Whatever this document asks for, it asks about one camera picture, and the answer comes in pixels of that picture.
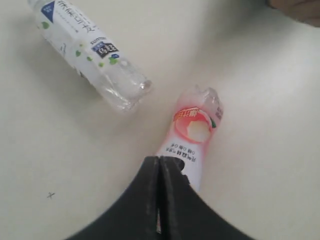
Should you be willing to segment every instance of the blue triangle logo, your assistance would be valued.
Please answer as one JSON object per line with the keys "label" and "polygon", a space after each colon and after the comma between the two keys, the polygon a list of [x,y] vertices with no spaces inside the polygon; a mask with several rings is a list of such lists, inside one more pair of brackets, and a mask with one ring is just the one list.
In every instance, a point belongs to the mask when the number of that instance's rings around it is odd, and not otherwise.
{"label": "blue triangle logo", "polygon": [[48,3],[47,5],[44,5],[41,9],[41,12],[43,15],[46,16],[47,19],[50,20],[50,22],[54,23],[54,10],[55,10],[55,1],[52,1]]}

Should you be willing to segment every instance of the white surface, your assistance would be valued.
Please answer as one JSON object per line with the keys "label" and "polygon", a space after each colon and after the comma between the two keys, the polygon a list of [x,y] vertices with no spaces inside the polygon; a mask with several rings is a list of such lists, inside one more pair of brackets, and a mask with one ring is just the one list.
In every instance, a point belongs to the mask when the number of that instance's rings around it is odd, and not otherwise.
{"label": "white surface", "polygon": [[137,115],[114,114],[42,39],[27,3],[4,0],[0,239],[59,240],[97,218],[198,83],[225,105],[200,195],[259,240],[319,240],[319,29],[248,0],[73,2],[156,89]]}

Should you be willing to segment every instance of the water bottle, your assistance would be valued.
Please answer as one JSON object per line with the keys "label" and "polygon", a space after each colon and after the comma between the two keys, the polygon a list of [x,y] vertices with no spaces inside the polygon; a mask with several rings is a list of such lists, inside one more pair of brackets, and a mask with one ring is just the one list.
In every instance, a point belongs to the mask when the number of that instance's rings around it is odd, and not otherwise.
{"label": "water bottle", "polygon": [[116,110],[132,113],[152,82],[66,0],[28,0],[43,37]]}

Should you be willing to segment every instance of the crushed plastic bottle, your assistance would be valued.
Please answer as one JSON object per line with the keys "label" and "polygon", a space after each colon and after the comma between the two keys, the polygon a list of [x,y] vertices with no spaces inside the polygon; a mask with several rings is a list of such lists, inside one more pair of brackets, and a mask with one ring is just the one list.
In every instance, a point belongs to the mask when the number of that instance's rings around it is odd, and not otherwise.
{"label": "crushed plastic bottle", "polygon": [[109,104],[137,109],[150,92],[148,80],[85,14],[66,0],[28,0],[43,37]]}

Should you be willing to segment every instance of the white bottle label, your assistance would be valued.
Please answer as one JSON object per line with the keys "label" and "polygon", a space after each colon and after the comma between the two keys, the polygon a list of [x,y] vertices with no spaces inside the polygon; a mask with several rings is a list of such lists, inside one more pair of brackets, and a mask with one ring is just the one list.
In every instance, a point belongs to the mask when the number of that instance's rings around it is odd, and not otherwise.
{"label": "white bottle label", "polygon": [[42,35],[82,77],[95,80],[119,61],[112,41],[72,3],[56,0],[40,11],[36,21]]}

